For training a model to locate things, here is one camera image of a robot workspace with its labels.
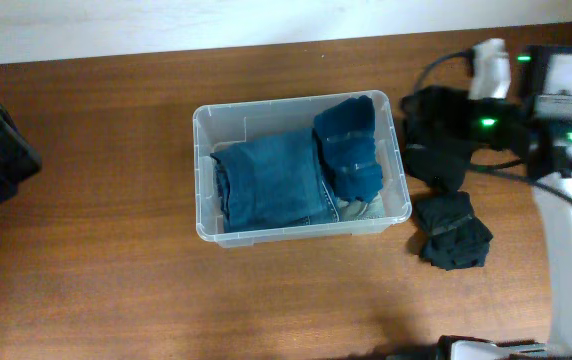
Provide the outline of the black taped garment bundle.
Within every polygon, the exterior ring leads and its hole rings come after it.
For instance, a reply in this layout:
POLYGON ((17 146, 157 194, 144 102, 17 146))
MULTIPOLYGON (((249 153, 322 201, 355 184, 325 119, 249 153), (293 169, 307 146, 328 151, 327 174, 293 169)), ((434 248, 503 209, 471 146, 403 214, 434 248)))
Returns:
POLYGON ((428 86, 402 98, 399 107, 405 115, 402 160, 407 173, 438 191, 458 191, 479 148, 469 138, 468 92, 428 86))
POLYGON ((427 236, 419 252, 423 261, 446 271, 485 265, 493 234, 476 216, 467 192, 425 198, 414 207, 427 236))

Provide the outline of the blue taped garment bundle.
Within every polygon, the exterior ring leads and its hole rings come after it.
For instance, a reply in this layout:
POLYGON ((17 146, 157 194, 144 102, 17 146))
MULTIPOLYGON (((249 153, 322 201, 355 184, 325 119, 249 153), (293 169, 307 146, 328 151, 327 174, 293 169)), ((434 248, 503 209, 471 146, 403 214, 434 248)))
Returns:
POLYGON ((314 118, 322 167, 335 195, 344 201, 371 202, 382 189, 376 161, 375 109, 368 96, 349 98, 314 118))

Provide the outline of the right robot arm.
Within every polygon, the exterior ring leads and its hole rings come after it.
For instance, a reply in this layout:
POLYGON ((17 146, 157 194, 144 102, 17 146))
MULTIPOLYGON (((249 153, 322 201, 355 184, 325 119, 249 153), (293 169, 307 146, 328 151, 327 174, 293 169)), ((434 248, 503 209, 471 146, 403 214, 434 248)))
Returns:
POLYGON ((448 359, 572 359, 572 47, 531 45, 522 67, 515 114, 507 112, 510 61, 501 39, 461 53, 469 62, 469 115, 456 132, 494 148, 508 148, 523 162, 544 225, 552 291, 550 336, 544 344, 501 346, 447 337, 448 359))

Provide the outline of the dark blue jeans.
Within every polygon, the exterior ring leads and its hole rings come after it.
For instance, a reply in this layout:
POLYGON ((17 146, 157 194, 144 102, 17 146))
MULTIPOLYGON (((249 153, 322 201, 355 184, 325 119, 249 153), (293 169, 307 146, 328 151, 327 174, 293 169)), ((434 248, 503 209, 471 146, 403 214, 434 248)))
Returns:
POLYGON ((310 128, 236 143, 211 158, 227 232, 340 220, 310 128))

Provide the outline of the clear plastic storage container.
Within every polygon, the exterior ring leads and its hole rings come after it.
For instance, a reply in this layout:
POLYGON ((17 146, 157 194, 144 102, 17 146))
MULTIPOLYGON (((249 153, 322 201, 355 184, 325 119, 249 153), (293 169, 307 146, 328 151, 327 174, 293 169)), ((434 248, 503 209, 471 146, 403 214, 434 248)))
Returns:
POLYGON ((379 90, 319 96, 273 99, 254 102, 203 105, 192 116, 194 140, 194 178, 196 231, 205 241, 223 248, 252 246, 258 243, 299 240, 335 235, 381 233, 405 222, 412 213, 400 147, 387 95, 379 90), (282 227, 246 232, 224 231, 223 215, 210 154, 235 143, 258 137, 310 128, 315 115, 349 98, 372 99, 375 115, 376 160, 383 170, 385 215, 377 219, 300 227, 282 227))

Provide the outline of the light blue jeans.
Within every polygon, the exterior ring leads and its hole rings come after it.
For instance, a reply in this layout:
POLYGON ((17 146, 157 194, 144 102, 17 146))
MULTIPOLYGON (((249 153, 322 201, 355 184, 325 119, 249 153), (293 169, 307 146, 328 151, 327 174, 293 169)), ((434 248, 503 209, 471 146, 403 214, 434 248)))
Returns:
POLYGON ((383 199, 377 194, 370 202, 359 200, 338 200, 338 210, 342 221, 360 221, 386 216, 383 199))

